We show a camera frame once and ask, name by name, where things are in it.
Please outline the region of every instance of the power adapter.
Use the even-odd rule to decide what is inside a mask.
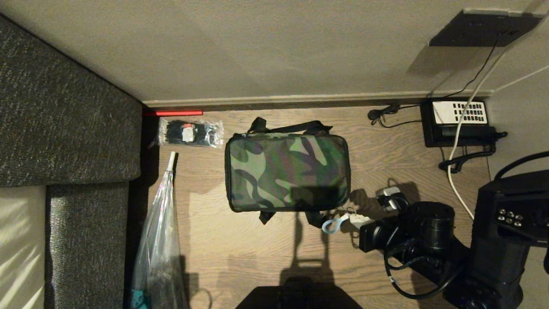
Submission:
[[[452,147],[457,124],[465,116],[458,146],[492,145],[502,136],[489,125],[484,102],[471,102],[465,110],[465,101],[429,101],[421,105],[423,136],[427,147]]]

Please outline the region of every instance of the clear plastic bag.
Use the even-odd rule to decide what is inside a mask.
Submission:
[[[173,208],[172,152],[143,226],[133,269],[132,309],[187,309]]]
[[[211,123],[204,120],[187,122],[160,118],[158,142],[160,145],[181,144],[221,148],[223,145],[223,122]]]

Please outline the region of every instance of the bag strap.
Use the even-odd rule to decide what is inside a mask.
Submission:
[[[276,212],[262,211],[259,213],[259,220],[265,225],[275,213]],[[319,229],[322,229],[322,225],[327,220],[326,216],[323,216],[320,211],[306,211],[305,215],[307,216],[308,223]]]
[[[259,220],[263,223],[263,225],[265,225],[269,220],[271,220],[275,213],[276,212],[262,211],[259,213]]]
[[[252,132],[254,133],[293,133],[293,132],[305,131],[304,134],[316,135],[321,131],[325,131],[326,133],[328,133],[330,132],[331,129],[332,129],[332,126],[323,125],[320,121],[313,120],[310,122],[283,126],[281,128],[270,130],[270,129],[267,129],[267,121],[261,117],[257,117],[255,118],[254,122],[252,122],[251,127],[248,130],[248,133],[252,133]]]

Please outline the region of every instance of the grey sofa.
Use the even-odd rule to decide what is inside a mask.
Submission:
[[[119,308],[141,104],[0,15],[0,186],[47,185],[45,308]]]

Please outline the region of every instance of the light blue key ring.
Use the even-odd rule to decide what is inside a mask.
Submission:
[[[334,219],[331,219],[331,220],[327,220],[322,225],[322,231],[326,234],[334,234],[335,232],[337,232],[339,230],[339,227],[341,226],[343,221],[345,221],[347,219],[349,219],[349,214],[348,213],[344,214],[340,218],[334,218]],[[331,230],[328,229],[328,225],[330,225],[330,224],[335,225],[335,227]]]

